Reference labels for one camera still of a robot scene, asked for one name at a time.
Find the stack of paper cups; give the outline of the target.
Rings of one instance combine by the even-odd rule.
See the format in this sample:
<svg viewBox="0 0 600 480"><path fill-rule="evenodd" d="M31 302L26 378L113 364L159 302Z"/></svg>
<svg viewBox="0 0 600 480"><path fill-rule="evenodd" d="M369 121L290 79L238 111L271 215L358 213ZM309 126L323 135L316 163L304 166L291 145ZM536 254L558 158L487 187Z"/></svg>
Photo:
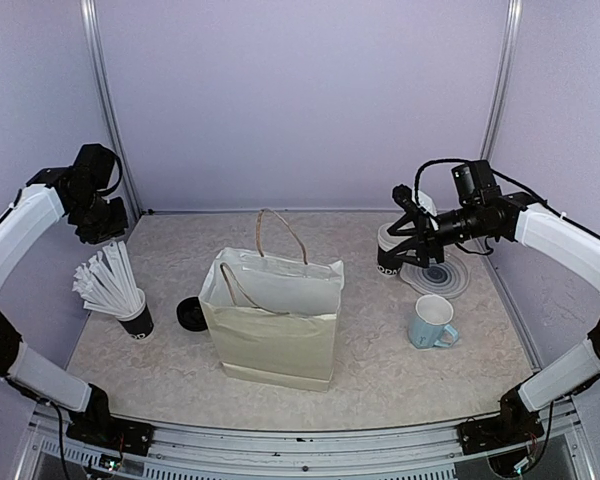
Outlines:
<svg viewBox="0 0 600 480"><path fill-rule="evenodd" d="M404 238L392 236L388 229L391 223L381 225L377 232L377 269L385 276L396 276L399 274L403 262L388 254L390 250L399 245Z"/></svg>

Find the stack of black lids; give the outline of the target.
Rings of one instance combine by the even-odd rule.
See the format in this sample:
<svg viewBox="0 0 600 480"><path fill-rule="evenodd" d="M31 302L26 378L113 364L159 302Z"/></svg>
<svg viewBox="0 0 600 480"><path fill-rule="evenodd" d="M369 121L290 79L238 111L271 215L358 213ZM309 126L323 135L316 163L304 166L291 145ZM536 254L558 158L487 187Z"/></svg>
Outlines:
<svg viewBox="0 0 600 480"><path fill-rule="evenodd" d="M191 332L202 332L208 329L201 303L197 297L188 297L176 307L177 321L181 327Z"/></svg>

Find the beige paper bag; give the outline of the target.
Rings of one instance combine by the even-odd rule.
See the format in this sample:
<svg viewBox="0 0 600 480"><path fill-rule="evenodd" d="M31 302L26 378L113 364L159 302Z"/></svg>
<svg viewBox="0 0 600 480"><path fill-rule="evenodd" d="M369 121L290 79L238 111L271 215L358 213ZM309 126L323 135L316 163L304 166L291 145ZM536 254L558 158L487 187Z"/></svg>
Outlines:
<svg viewBox="0 0 600 480"><path fill-rule="evenodd" d="M341 260L310 262L222 249L198 295L224 373L234 379L328 391L345 286Z"/></svg>

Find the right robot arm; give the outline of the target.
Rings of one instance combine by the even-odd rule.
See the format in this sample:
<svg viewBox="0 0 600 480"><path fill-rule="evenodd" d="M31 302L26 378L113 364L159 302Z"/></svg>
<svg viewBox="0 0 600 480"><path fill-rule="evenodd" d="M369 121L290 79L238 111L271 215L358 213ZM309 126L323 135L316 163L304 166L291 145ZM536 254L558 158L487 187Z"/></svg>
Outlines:
<svg viewBox="0 0 600 480"><path fill-rule="evenodd" d="M506 239L536 250L575 273L600 294L600 236L558 213L524 184L505 194L502 173L486 160L448 159L459 208L438 213L422 203L420 187L398 185L392 191L403 216L388 233L398 239L385 256L391 261L426 268L443 262L448 245L470 239ZM503 444L515 442L531 416L552 401L586 389L600 378L600 318L585 340L535 376L507 392L491 426Z"/></svg>

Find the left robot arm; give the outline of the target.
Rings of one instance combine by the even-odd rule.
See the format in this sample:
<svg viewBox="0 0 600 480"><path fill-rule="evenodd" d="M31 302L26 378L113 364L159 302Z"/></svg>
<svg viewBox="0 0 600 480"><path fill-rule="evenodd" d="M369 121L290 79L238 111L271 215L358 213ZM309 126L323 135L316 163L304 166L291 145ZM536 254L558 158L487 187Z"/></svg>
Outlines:
<svg viewBox="0 0 600 480"><path fill-rule="evenodd" d="M68 167L44 168L27 181L0 217L0 290L31 247L66 220L79 240L98 245L128 227L124 202L112 194L121 176L119 157L100 144L83 145ZM101 445L120 434L106 393L36 352L0 311L0 377L66 409L73 422Z"/></svg>

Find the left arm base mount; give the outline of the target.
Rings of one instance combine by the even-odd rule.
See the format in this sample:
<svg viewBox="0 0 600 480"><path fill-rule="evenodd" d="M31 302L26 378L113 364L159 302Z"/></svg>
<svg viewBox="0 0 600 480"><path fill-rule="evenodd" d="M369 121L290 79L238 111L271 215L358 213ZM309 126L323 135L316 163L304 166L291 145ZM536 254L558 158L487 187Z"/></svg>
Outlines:
<svg viewBox="0 0 600 480"><path fill-rule="evenodd" d="M91 394L83 412L69 412L67 436L86 444L146 457L154 427L145 422L114 417L104 390L90 384Z"/></svg>

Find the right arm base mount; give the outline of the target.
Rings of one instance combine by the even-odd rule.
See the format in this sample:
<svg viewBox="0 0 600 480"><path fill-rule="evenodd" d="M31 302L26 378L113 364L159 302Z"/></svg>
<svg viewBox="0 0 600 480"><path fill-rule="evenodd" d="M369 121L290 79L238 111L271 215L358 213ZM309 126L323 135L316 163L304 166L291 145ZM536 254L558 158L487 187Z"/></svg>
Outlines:
<svg viewBox="0 0 600 480"><path fill-rule="evenodd" d="M538 412L526 408L519 388L516 386L501 397L496 416L466 420L457 427L464 455L504 448L544 435Z"/></svg>

